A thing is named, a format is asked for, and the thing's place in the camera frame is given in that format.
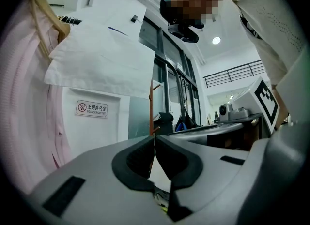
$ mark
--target round ceiling light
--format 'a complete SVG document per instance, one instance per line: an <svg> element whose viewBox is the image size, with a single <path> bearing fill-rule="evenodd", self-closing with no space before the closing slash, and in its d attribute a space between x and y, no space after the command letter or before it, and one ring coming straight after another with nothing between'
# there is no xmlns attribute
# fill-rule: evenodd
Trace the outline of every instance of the round ceiling light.
<svg viewBox="0 0 310 225"><path fill-rule="evenodd" d="M221 38L220 38L220 37L215 37L215 38L212 40L212 43L213 43L214 45L219 44L219 42L221 42Z"/></svg>

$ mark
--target black railing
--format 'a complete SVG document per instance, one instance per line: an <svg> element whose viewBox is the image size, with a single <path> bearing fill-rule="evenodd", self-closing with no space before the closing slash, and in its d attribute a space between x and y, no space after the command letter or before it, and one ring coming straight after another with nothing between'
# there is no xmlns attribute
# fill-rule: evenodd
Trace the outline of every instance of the black railing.
<svg viewBox="0 0 310 225"><path fill-rule="evenodd" d="M261 60L230 68L204 78L207 88L266 72Z"/></svg>

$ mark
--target pink striped fabric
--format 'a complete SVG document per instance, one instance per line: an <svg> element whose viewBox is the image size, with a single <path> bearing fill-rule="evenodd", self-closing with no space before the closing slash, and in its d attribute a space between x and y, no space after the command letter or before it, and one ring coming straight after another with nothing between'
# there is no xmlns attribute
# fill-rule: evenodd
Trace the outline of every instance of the pink striped fabric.
<svg viewBox="0 0 310 225"><path fill-rule="evenodd" d="M36 10L46 45L53 50L58 32ZM0 44L0 156L12 184L26 194L71 159L62 120L62 87L43 82L48 59L38 45L24 0Z"/></svg>

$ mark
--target black head-mounted camera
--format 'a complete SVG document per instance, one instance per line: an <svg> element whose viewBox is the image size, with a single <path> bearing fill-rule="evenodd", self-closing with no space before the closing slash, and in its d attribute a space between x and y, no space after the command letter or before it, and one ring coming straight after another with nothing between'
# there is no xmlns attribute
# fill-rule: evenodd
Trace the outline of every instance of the black head-mounted camera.
<svg viewBox="0 0 310 225"><path fill-rule="evenodd" d="M168 32L173 36L187 43L198 42L198 35L189 27L202 29L204 24L200 20L184 20L178 8L171 7L171 3L164 0L160 1L160 14L168 22Z"/></svg>

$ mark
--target white box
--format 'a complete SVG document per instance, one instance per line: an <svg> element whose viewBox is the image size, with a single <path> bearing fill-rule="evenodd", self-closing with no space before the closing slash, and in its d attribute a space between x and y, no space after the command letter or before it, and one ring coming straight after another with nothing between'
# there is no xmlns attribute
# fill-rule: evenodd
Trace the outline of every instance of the white box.
<svg viewBox="0 0 310 225"><path fill-rule="evenodd" d="M231 104L234 110L244 108L249 109L251 114L262 113L270 133L273 132L280 107L261 77L233 99Z"/></svg>

